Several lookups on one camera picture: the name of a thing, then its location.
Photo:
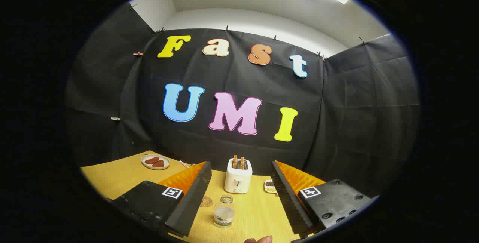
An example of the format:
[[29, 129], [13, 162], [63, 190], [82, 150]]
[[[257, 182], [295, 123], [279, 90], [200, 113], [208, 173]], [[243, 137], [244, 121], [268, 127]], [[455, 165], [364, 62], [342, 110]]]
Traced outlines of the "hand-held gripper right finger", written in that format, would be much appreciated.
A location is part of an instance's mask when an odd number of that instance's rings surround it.
[[272, 161], [271, 179], [293, 233], [301, 238], [346, 222], [378, 200], [345, 181], [324, 181], [280, 161]]

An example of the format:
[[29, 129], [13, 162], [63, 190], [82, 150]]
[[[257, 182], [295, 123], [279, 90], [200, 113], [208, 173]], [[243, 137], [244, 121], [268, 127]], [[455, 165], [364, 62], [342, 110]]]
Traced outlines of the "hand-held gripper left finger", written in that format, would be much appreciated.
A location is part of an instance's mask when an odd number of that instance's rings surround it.
[[153, 231], [189, 236], [211, 176], [211, 163], [204, 161], [159, 183], [143, 181], [111, 204]]

